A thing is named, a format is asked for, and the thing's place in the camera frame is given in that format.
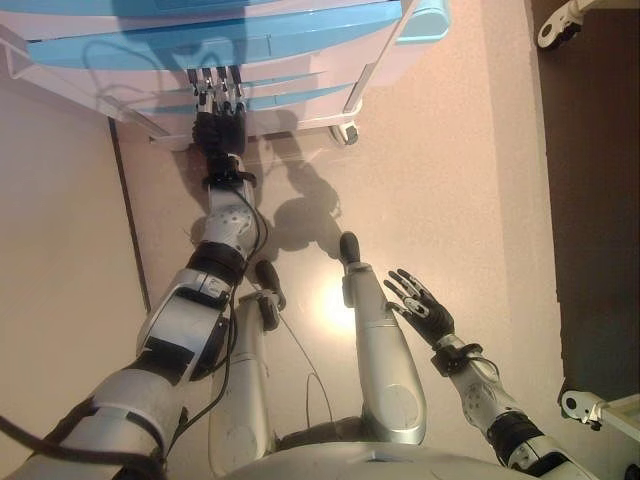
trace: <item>metal bar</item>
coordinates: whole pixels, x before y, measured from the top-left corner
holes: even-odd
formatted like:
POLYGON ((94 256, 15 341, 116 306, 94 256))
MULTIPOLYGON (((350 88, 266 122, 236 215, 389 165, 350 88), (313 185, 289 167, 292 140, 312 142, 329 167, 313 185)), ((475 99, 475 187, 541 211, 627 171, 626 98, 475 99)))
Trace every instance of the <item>metal bar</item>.
POLYGON ((389 54, 391 49, 395 46, 396 40, 404 30, 404 27, 407 25, 407 23, 411 19, 411 15, 413 15, 413 12, 418 7, 419 3, 420 3, 420 0, 402 0, 402 18, 396 24, 396 27, 394 28, 393 32, 391 33, 391 36, 389 37, 389 39, 387 40, 387 43, 382 49, 382 52, 380 53, 378 60, 375 63, 367 65, 362 71, 362 75, 360 75, 360 78, 358 79, 358 83, 356 83, 356 86, 353 88, 353 91, 351 92, 351 96, 349 97, 349 99, 347 100, 347 103, 344 106, 344 109, 343 109, 344 113, 351 112, 355 108, 355 106, 358 104, 358 102, 362 100, 362 95, 364 94, 367 84, 369 83, 371 78, 375 75, 376 70, 379 68, 384 58, 389 54))

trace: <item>robot finger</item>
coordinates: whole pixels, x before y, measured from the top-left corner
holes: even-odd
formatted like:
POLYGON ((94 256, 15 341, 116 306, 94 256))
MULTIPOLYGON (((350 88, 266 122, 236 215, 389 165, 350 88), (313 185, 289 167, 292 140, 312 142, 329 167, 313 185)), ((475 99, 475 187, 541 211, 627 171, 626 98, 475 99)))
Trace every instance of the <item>robot finger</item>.
POLYGON ((416 300, 420 298, 420 291, 407 281, 407 279, 402 278, 396 272, 389 272, 389 276, 402 285, 411 298, 415 298, 416 300))
POLYGON ((404 277, 408 282, 410 282, 411 285, 413 285, 413 288, 415 288, 421 295, 426 295, 427 297, 429 297, 430 300, 433 300, 433 301, 436 300, 433 294, 429 291, 429 289, 425 287, 420 280, 418 280, 416 277, 411 275, 409 272, 399 268, 398 273, 402 277, 404 277))
POLYGON ((384 286, 387 287, 389 290, 391 290, 393 293, 395 293, 398 296, 398 298, 400 300, 402 300, 402 303, 404 303, 404 299, 407 298, 407 294, 406 293, 404 293, 402 290, 400 290, 398 287, 396 287, 389 280, 385 280, 382 283, 384 283, 384 286))
POLYGON ((391 310, 399 313, 400 315, 402 315, 405 319, 409 319, 411 317, 411 312, 409 310, 407 310, 406 308, 398 305, 395 302, 387 302, 387 306, 389 308, 391 308, 391 310))

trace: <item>robot forearm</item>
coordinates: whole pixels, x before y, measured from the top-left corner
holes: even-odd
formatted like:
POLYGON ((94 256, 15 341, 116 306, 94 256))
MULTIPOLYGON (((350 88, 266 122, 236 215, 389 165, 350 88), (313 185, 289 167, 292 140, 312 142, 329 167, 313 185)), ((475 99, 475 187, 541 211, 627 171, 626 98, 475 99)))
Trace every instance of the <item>robot forearm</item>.
POLYGON ((504 390, 498 368, 482 356, 480 345, 465 345, 449 334, 434 350, 432 362, 451 378, 465 418, 482 432, 504 466, 545 479, 596 480, 529 420, 504 390))

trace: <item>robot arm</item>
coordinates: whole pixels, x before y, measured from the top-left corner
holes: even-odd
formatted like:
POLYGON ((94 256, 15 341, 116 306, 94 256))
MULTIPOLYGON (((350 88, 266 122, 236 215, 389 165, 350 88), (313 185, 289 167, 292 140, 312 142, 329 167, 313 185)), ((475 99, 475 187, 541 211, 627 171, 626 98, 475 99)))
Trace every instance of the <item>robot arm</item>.
MULTIPOLYGON (((199 98, 212 108, 210 93, 199 98)), ((201 112, 194 127, 194 140, 209 170, 210 213, 203 239, 140 330, 136 360, 104 380, 40 442, 46 448, 37 448, 40 453, 7 480, 164 478, 161 465, 173 442, 199 418, 185 418, 186 387, 223 364, 216 362, 225 337, 230 355, 231 339, 237 335, 234 323, 223 313, 233 302, 259 239, 255 179, 240 171, 238 159, 226 152, 231 147, 220 144, 217 132, 240 129, 236 136, 242 144, 235 148, 244 148, 244 108, 238 103, 233 110, 226 103, 215 114, 201 112), (157 467, 155 473, 131 468, 135 462, 126 461, 149 458, 157 467)), ((1 420, 3 431, 10 433, 13 428, 14 439, 26 437, 1 420)))
POLYGON ((390 307, 436 352, 432 363, 451 379, 465 418, 482 432, 502 465, 549 480, 597 480, 529 420, 502 386, 498 367, 482 356, 480 345, 455 335, 453 318, 420 281, 404 270, 389 274, 402 288, 388 280, 385 285, 403 303, 390 307))

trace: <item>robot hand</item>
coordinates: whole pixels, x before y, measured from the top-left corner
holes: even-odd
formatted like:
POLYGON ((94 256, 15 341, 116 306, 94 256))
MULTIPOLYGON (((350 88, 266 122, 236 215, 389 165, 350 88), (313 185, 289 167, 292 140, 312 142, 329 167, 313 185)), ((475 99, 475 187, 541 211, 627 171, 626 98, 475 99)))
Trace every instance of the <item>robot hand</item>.
POLYGON ((389 280, 384 281, 385 286, 402 300, 406 308, 393 302, 389 302, 389 306, 402 315, 429 345, 434 347, 442 337, 455 332, 451 314, 418 279, 402 269, 398 269, 398 273, 389 272, 389 276, 404 291, 389 280))
POLYGON ((246 144, 245 109, 238 103, 235 111, 225 102, 216 113, 198 112, 193 126, 193 142, 208 157, 220 152, 242 155, 246 144))

